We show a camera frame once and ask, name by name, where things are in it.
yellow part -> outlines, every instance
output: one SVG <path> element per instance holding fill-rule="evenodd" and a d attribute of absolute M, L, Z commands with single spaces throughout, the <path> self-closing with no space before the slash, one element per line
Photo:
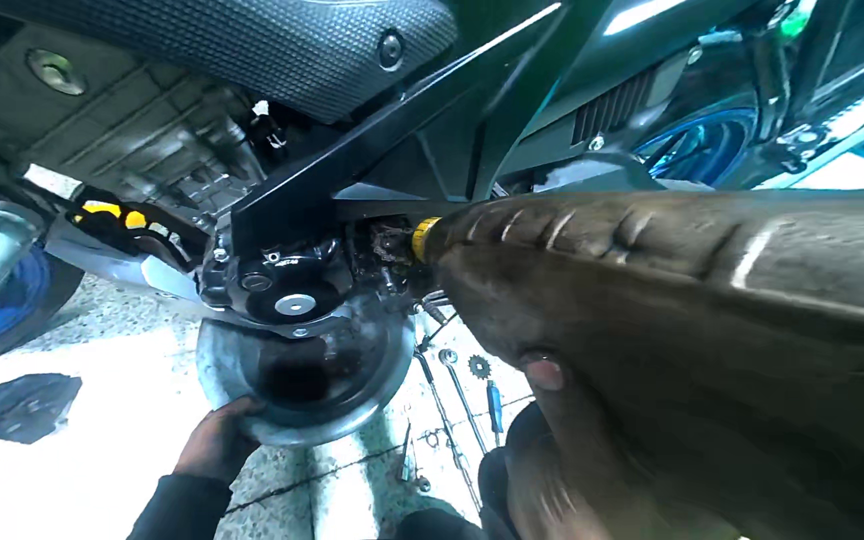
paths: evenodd
<path fill-rule="evenodd" d="M 108 212 L 112 213 L 115 217 L 122 215 L 122 208 L 120 208 L 118 204 L 112 204 L 110 202 L 86 201 L 81 207 L 83 210 L 89 211 L 90 213 Z M 129 229 L 140 229 L 145 227 L 145 225 L 145 216 L 139 212 L 130 212 L 129 215 L 126 216 L 126 227 Z"/>
<path fill-rule="evenodd" d="M 435 222 L 442 219 L 441 217 L 430 217 L 418 224 L 415 227 L 415 232 L 412 233 L 412 253 L 415 258 L 423 263 L 426 262 L 426 237 L 429 230 L 435 225 Z"/>

speckled floor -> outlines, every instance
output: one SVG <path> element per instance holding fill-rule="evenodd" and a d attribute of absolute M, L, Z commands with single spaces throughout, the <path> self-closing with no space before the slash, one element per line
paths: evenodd
<path fill-rule="evenodd" d="M 419 331 L 438 325 L 422 316 Z M 0 441 L 0 538 L 117 538 L 168 474 L 188 434 L 209 410 L 195 371 L 199 320 L 172 303 L 87 276 L 25 347 L 0 356 L 0 383 L 27 373 L 82 378 L 68 425 L 33 445 Z M 486 447 L 485 381 L 466 363 L 484 355 L 459 320 L 426 354 L 469 476 L 482 451 L 439 348 L 459 353 L 457 374 Z M 504 424 L 531 401 L 519 372 L 498 360 L 492 379 L 503 395 Z M 399 479 L 406 433 L 428 493 Z M 443 433 L 443 421 L 418 362 L 382 415 L 361 431 L 316 448 L 260 448 L 232 485 L 216 538 L 329 540 L 388 538 L 403 516 L 440 508 L 478 522 L 474 502 Z"/>

screwdriver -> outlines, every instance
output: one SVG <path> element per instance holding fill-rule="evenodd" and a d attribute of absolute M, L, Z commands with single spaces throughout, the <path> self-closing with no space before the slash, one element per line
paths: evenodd
<path fill-rule="evenodd" d="M 494 380 L 486 384 L 486 399 L 488 399 L 488 420 L 491 423 L 492 433 L 495 434 L 495 448 L 501 446 L 499 434 L 502 433 L 502 394 L 498 392 L 498 386 Z"/>

vent grille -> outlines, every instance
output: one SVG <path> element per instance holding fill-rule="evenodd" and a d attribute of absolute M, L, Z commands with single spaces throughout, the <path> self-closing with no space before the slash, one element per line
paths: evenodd
<path fill-rule="evenodd" d="M 572 144 L 606 134 L 626 123 L 644 109 L 655 80 L 656 69 L 649 68 L 580 106 L 575 116 Z"/>

cloth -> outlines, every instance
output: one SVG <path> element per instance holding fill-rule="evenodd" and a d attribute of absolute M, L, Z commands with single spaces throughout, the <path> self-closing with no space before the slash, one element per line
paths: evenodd
<path fill-rule="evenodd" d="M 222 480 L 162 476 L 127 540 L 212 540 L 232 497 Z"/>

